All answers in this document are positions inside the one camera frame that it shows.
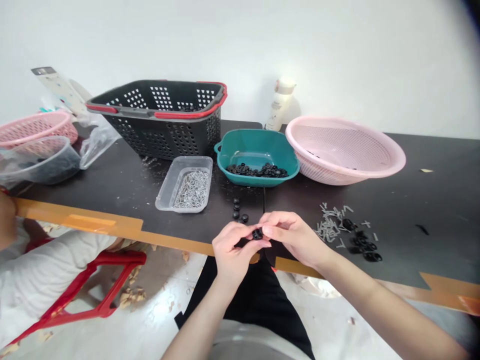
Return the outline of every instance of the clear plastic cup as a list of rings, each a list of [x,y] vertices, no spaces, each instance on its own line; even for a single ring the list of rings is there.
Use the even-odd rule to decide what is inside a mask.
[[[0,155],[0,184],[21,181],[53,185],[80,170],[80,156],[65,136],[48,136],[14,147]]]

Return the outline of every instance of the table surface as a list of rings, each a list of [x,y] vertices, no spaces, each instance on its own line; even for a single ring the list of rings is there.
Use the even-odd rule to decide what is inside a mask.
[[[221,122],[221,136],[233,129],[261,129],[258,122]],[[200,213],[160,211],[155,200],[172,162],[139,156],[123,140],[116,141],[85,171],[55,186],[35,184],[20,197],[143,220],[141,230],[211,244],[232,220],[233,199],[241,198],[241,214],[255,224],[264,212],[264,189],[237,186],[213,166],[210,194]]]
[[[241,128],[261,129],[261,125],[221,122],[222,136]],[[32,219],[93,231],[90,225],[79,222],[95,218],[100,221],[95,231],[105,227],[105,232],[112,235],[208,255],[213,254],[212,239],[232,220],[235,197],[241,198],[241,213],[249,215],[250,224],[257,222],[264,211],[277,210],[296,212],[315,228],[322,219],[319,204],[327,203],[330,209],[348,205],[354,210],[350,216],[353,221],[371,222],[370,231],[379,238],[377,252],[383,261],[370,263],[361,255],[336,248],[337,240],[329,246],[369,275],[404,286],[399,291],[410,298],[415,298],[411,296],[415,289],[432,288],[421,273],[453,279],[456,282],[451,284],[451,292],[480,298],[480,140],[388,135],[405,151],[405,168],[387,178],[348,186],[325,185],[299,174],[277,187],[246,188],[230,183],[214,164],[208,205],[198,214],[157,210],[155,200],[171,161],[143,158],[120,139],[88,170],[55,186],[34,184],[18,196],[17,204],[20,214]],[[59,220],[69,215],[75,218],[65,223]],[[139,229],[126,231],[122,223],[130,221]],[[416,225],[424,226],[429,235]],[[349,244],[347,236],[343,241]],[[295,259],[279,243],[267,255],[281,270],[316,274],[292,261]],[[458,281],[475,288],[467,291],[458,286]],[[425,301],[457,306],[451,305],[458,301],[455,298],[446,304],[430,293],[422,294]]]
[[[348,186],[325,185],[299,175],[266,189],[265,211],[298,213],[312,228],[322,220],[321,203],[329,209],[348,205],[347,217],[371,223],[382,262],[328,244],[370,276],[428,289],[420,273],[479,283],[480,141],[388,134],[404,150],[407,162],[399,173]],[[429,169],[433,172],[422,172]],[[426,235],[416,225],[428,231]],[[347,233],[340,235],[348,247]],[[282,246],[273,251],[294,259]]]

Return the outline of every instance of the white wall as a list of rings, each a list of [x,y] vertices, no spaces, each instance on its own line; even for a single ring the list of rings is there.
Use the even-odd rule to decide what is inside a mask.
[[[52,66],[93,95],[139,79],[228,85],[222,117],[265,123],[277,77],[288,119],[480,139],[480,53],[460,0],[4,0],[1,122],[45,94]]]

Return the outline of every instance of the black pants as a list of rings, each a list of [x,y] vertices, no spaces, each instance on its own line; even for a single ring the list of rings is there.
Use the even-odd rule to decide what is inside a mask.
[[[209,256],[185,314],[175,317],[179,329],[202,301],[216,276],[217,263],[214,257]],[[248,267],[245,279],[223,318],[269,329],[315,360],[305,327],[265,257]]]

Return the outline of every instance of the floor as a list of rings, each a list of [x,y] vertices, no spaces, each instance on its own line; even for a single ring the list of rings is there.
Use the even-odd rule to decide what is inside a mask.
[[[119,308],[105,319],[39,330],[4,359],[158,360],[178,331],[174,317],[185,311],[205,259],[196,253],[149,248],[147,263],[130,286],[146,292],[144,301]],[[102,269],[99,283],[111,282],[116,271]],[[301,288],[291,274],[276,274],[306,327],[318,360],[400,359],[343,297],[318,297]],[[93,298],[100,298],[101,293],[100,285],[89,292]],[[68,309],[78,312],[91,308],[91,300],[78,299]],[[474,344],[474,325],[467,315],[428,304],[413,305],[464,346]]]

